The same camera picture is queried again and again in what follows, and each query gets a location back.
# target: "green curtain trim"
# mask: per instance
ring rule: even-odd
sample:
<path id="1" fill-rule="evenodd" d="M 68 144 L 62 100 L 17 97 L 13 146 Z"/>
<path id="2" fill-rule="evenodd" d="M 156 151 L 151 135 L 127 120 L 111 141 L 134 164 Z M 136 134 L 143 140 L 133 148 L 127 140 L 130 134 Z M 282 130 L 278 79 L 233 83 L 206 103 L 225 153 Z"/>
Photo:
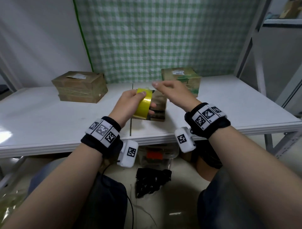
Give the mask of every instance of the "green curtain trim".
<path id="1" fill-rule="evenodd" d="M 83 39 L 83 42 L 84 42 L 84 46 L 85 46 L 85 49 L 86 49 L 86 52 L 87 52 L 87 56 L 88 56 L 88 59 L 89 59 L 89 63 L 90 63 L 90 66 L 91 66 L 91 70 L 94 72 L 93 66 L 92 66 L 92 62 L 91 62 L 91 58 L 90 58 L 90 55 L 89 55 L 89 51 L 88 51 L 88 48 L 87 48 L 87 44 L 86 44 L 86 41 L 85 41 L 85 37 L 84 37 L 84 34 L 83 34 L 82 26 L 81 26 L 81 23 L 80 23 L 80 20 L 79 20 L 79 14 L 78 14 L 78 9 L 76 7 L 76 2 L 75 2 L 75 0 L 72 0 L 72 1 L 73 1 L 73 6 L 75 8 L 76 19 L 78 21 L 78 25 L 79 25 L 79 28 L 80 28 L 81 36 L 82 36 L 82 39 Z"/>

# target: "torn paper label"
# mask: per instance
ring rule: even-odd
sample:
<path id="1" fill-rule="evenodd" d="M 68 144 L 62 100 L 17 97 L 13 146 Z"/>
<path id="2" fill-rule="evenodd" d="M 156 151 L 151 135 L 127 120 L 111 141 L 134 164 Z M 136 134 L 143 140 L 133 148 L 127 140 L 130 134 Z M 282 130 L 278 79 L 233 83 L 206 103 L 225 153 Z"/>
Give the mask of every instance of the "torn paper label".
<path id="1" fill-rule="evenodd" d="M 74 78 L 74 79 L 86 79 L 86 76 L 80 73 L 77 73 L 74 76 L 67 76 L 67 77 Z"/>
<path id="2" fill-rule="evenodd" d="M 184 72 L 185 71 L 183 71 L 183 70 L 174 70 L 174 71 L 172 71 L 172 74 L 173 75 L 184 75 Z"/>

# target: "brown cardboard box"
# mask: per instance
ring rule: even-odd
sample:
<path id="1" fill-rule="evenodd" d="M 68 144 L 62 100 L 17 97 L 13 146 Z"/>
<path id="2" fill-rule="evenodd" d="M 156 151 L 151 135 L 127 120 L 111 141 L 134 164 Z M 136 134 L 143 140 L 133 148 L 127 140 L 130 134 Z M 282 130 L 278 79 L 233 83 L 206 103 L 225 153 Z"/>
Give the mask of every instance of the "brown cardboard box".
<path id="1" fill-rule="evenodd" d="M 279 18 L 295 19 L 302 10 L 302 0 L 289 0 Z"/>
<path id="2" fill-rule="evenodd" d="M 151 102 L 156 103 L 156 108 L 150 108 L 150 110 L 154 111 L 155 114 L 154 115 L 148 114 L 146 120 L 164 122 L 165 113 L 166 113 L 166 105 L 167 105 L 167 97 L 164 96 L 159 91 L 153 90 Z"/>
<path id="3" fill-rule="evenodd" d="M 76 74 L 85 79 L 70 78 Z M 107 92 L 103 73 L 69 71 L 52 80 L 61 101 L 97 103 Z"/>
<path id="4" fill-rule="evenodd" d="M 162 80 L 179 80 L 197 97 L 201 76 L 191 68 L 165 68 L 162 69 Z"/>

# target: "person's left hand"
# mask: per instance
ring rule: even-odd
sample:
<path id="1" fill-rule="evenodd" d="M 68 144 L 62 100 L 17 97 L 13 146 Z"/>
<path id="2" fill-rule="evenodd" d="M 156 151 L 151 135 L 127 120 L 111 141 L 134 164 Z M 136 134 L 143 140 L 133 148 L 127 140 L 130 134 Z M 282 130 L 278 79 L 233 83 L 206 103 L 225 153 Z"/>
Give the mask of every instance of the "person's left hand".
<path id="1" fill-rule="evenodd" d="M 122 93 L 115 107 L 113 108 L 110 118 L 114 119 L 123 128 L 126 122 L 134 115 L 137 107 L 146 96 L 146 92 L 137 93 L 136 90 L 129 90 Z M 150 107 L 155 108 L 156 104 L 151 103 Z M 154 111 L 149 110 L 149 114 L 154 114 Z"/>

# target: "yellow tape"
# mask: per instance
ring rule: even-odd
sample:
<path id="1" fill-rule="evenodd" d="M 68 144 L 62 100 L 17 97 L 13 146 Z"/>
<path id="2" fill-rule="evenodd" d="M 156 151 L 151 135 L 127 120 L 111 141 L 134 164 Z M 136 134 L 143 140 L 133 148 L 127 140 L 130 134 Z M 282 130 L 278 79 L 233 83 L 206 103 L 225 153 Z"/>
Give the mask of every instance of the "yellow tape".
<path id="1" fill-rule="evenodd" d="M 139 92 L 146 92 L 147 95 L 140 102 L 140 104 L 138 105 L 138 108 L 133 116 L 137 117 L 137 118 L 147 119 L 147 115 L 149 112 L 149 107 L 150 107 L 150 103 L 151 103 L 151 99 L 152 99 L 152 90 L 138 88 L 137 93 L 139 93 Z"/>

